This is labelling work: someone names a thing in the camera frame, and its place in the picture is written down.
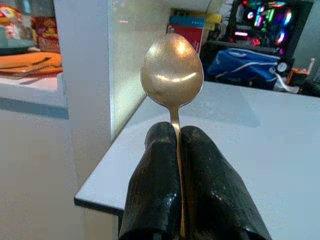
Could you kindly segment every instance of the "spoon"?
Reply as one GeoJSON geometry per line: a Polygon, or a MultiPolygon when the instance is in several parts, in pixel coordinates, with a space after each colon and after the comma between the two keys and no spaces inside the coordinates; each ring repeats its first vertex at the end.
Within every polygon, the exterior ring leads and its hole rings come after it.
{"type": "Polygon", "coordinates": [[[182,215],[180,234],[188,234],[187,201],[181,160],[179,108],[191,102],[204,82],[201,61],[193,46],[181,35],[166,34],[153,42],[141,67],[141,83],[146,94],[168,108],[177,137],[177,161],[181,184],[182,215]]]}

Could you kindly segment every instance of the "orange tray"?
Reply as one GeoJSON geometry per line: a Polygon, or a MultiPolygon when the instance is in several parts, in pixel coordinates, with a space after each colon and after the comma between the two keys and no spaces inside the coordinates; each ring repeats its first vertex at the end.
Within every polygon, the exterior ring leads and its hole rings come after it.
{"type": "Polygon", "coordinates": [[[32,75],[62,72],[61,55],[54,52],[32,52],[0,56],[0,74],[10,75],[25,73],[45,66],[49,67],[39,70],[32,75]]]}

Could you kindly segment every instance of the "blue book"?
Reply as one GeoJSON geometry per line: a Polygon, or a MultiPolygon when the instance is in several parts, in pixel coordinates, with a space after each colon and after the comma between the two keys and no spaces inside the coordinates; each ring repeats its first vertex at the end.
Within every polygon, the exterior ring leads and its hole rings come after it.
{"type": "Polygon", "coordinates": [[[205,19],[194,16],[170,16],[170,24],[181,24],[192,26],[194,28],[203,28],[205,26],[205,19]]]}

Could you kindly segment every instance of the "white tabletop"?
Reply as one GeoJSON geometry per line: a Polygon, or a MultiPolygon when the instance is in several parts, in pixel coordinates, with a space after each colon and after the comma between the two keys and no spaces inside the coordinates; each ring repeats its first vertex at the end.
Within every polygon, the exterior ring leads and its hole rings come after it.
{"type": "MultiPolygon", "coordinates": [[[[169,120],[147,97],[75,199],[123,210],[147,131],[169,120]]],[[[203,129],[238,171],[273,240],[319,239],[320,98],[205,82],[180,121],[203,129]]]]}

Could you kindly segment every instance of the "white shelf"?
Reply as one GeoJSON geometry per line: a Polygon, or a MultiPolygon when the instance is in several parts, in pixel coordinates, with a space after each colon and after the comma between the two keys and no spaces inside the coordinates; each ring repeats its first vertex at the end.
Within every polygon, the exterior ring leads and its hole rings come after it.
{"type": "Polygon", "coordinates": [[[64,86],[63,73],[19,80],[1,76],[0,98],[65,108],[67,103],[64,86]]]}

